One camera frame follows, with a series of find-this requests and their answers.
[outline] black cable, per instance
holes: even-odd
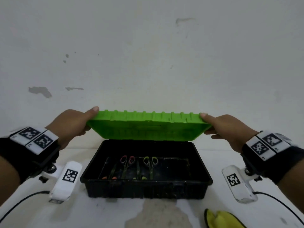
[[[263,193],[263,192],[258,192],[258,191],[253,192],[253,194],[263,194],[263,195],[267,195],[267,196],[269,196],[269,197],[271,197],[271,198],[277,200],[279,203],[281,203],[283,206],[285,206],[291,213],[293,213],[293,215],[296,216],[296,218],[302,223],[302,225],[304,225],[304,222],[299,218],[299,216],[296,215],[295,212],[293,212],[293,211],[291,210],[291,208],[289,208],[288,206],[286,206],[286,205],[285,205],[284,203],[282,203],[279,199],[277,199],[277,198],[275,198],[274,196],[271,196],[271,195],[269,195],[269,194],[266,194],[266,193]]]
[[[2,219],[0,219],[0,223],[3,221],[3,219],[6,218],[6,216],[13,210],[15,209],[20,203],[22,203],[24,200],[28,199],[29,197],[32,197],[36,194],[49,194],[50,192],[49,191],[40,191],[40,192],[36,192],[36,193],[33,193],[27,197],[25,197],[24,199],[22,199],[20,202],[18,202],[16,205],[13,206],[13,208],[11,208],[3,217]]]

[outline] black plastic box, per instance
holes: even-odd
[[[140,162],[140,173],[147,180],[133,180],[136,164],[127,169],[125,179],[120,179],[123,155],[132,155]],[[143,164],[145,156],[158,158],[153,180],[149,180],[149,168]],[[115,163],[114,176],[118,179],[102,179],[109,175]],[[80,181],[92,198],[202,199],[207,186],[213,183],[192,142],[112,139],[101,143]]]

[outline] scissor handle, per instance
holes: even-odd
[[[120,162],[121,162],[122,164],[125,164],[126,161],[127,161],[127,155],[124,155],[124,156],[122,156],[122,157],[120,158]]]
[[[146,166],[149,166],[149,162],[150,162],[150,158],[147,156],[147,157],[144,157],[143,159],[143,163],[146,165]]]
[[[134,156],[130,156],[129,158],[129,164],[133,164],[135,162],[135,157]]]
[[[154,166],[158,164],[158,158],[157,157],[152,157],[152,163]]]

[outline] fingernail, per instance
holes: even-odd
[[[97,112],[97,111],[99,111],[99,107],[98,107],[98,106],[94,106],[94,107],[92,108],[92,110],[94,110],[95,112]]]

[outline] white wall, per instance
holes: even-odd
[[[303,8],[304,0],[1,0],[0,130],[98,105],[228,113],[304,146]],[[92,131],[69,148],[100,142]],[[195,144],[230,149],[208,136]]]

